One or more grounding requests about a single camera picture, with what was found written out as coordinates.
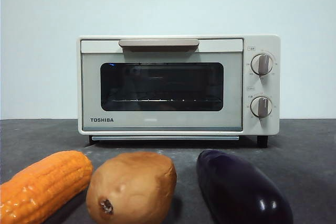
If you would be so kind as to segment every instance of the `dark countertop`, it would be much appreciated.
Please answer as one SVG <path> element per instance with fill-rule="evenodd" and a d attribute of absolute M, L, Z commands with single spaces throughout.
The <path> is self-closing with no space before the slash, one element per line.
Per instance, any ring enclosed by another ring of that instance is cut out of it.
<path fill-rule="evenodd" d="M 244 157 L 258 166 L 287 196 L 297 224 L 336 223 L 336 119 L 281 120 L 268 148 L 256 137 L 238 142 L 117 142 L 88 145 L 77 120 L 2 120 L 1 183 L 26 166 L 57 151 L 79 150 L 96 169 L 122 152 L 153 151 L 169 156 L 177 185 L 167 223 L 214 223 L 197 184 L 195 162 L 206 148 Z M 45 223 L 94 223 L 80 193 Z"/>

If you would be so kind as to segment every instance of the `temperature knob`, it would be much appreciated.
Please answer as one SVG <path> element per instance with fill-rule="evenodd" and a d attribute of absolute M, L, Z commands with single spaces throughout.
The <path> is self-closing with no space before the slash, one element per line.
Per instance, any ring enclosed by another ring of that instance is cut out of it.
<path fill-rule="evenodd" d="M 255 116 L 265 118 L 272 111 L 272 103 L 266 97 L 257 97 L 251 102 L 250 108 Z"/>
<path fill-rule="evenodd" d="M 254 73 L 264 76 L 271 72 L 273 67 L 272 58 L 268 54 L 256 55 L 251 62 L 251 68 Z"/>

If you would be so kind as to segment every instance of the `fake vegetable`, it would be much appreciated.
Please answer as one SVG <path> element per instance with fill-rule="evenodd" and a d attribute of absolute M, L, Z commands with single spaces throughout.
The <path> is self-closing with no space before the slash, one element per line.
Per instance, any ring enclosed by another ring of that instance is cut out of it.
<path fill-rule="evenodd" d="M 197 175 L 203 197 L 219 223 L 293 223 L 285 196 L 248 161 L 205 150 L 197 159 Z"/>
<path fill-rule="evenodd" d="M 94 172 L 86 204 L 98 224 L 159 224 L 168 213 L 175 185 L 169 157 L 123 153 Z"/>
<path fill-rule="evenodd" d="M 54 153 L 26 167 L 1 185 L 0 223 L 42 223 L 88 186 L 92 168 L 77 151 Z"/>

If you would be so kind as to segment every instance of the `glass window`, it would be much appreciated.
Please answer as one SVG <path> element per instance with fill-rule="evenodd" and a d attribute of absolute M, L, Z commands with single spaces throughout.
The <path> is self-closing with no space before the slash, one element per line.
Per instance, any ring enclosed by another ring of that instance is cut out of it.
<path fill-rule="evenodd" d="M 219 111 L 224 69 L 220 63 L 104 63 L 105 111 Z"/>

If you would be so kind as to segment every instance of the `oven foot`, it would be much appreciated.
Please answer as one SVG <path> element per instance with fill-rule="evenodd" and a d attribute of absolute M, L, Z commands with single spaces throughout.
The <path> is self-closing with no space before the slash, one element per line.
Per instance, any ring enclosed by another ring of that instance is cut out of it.
<path fill-rule="evenodd" d="M 257 145 L 259 148 L 267 148 L 268 136 L 257 136 Z"/>
<path fill-rule="evenodd" d="M 98 143 L 99 141 L 92 140 L 92 135 L 89 135 L 89 146 Z"/>

